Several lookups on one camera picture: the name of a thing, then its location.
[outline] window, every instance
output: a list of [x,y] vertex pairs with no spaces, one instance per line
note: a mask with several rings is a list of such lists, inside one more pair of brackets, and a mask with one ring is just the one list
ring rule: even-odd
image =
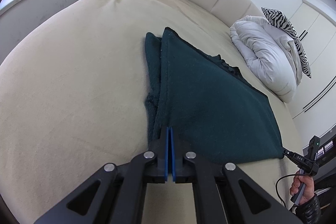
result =
[[324,146],[324,150],[327,152],[333,146],[334,146],[333,141],[331,141]]
[[319,157],[324,155],[323,147],[317,152],[316,158],[318,159]]

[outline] human hand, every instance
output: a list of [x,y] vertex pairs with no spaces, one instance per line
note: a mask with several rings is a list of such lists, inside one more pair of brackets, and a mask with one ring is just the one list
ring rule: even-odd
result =
[[295,176],[292,187],[289,189],[290,195],[298,193],[301,182],[306,185],[299,205],[302,205],[314,197],[314,180],[311,176]]

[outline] black jacket sleeve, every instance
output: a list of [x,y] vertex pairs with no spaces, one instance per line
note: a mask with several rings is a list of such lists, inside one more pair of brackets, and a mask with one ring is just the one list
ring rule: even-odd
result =
[[321,217],[321,208],[317,195],[315,194],[311,200],[298,206],[295,214],[304,224],[317,224]]

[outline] metal rivet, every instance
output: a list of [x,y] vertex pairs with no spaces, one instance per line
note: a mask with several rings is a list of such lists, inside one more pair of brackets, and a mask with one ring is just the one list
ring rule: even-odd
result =
[[231,162],[228,162],[226,165],[225,165],[225,168],[226,170],[230,170],[230,171],[233,171],[234,169],[236,169],[236,165],[231,163]]
[[154,153],[152,151],[146,151],[145,153],[143,153],[143,156],[146,159],[152,159],[154,157]]
[[194,158],[196,158],[196,153],[195,153],[195,152],[192,152],[192,151],[189,151],[189,152],[185,153],[185,156],[186,156],[188,159],[194,159]]
[[105,170],[106,172],[111,172],[111,171],[113,171],[114,169],[115,169],[114,164],[105,164],[105,165],[104,165],[104,170]]

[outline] zebra print pillow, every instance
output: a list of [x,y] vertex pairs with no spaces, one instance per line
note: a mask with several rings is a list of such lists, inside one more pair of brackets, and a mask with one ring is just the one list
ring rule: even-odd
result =
[[294,44],[300,57],[302,71],[305,75],[311,78],[310,67],[307,56],[305,54],[305,50],[303,49],[303,46],[300,42],[300,39],[297,36],[296,31],[294,30],[293,25],[290,23],[287,17],[278,10],[271,10],[263,7],[261,8],[261,10],[272,26],[275,26],[285,31],[291,38],[293,38]]

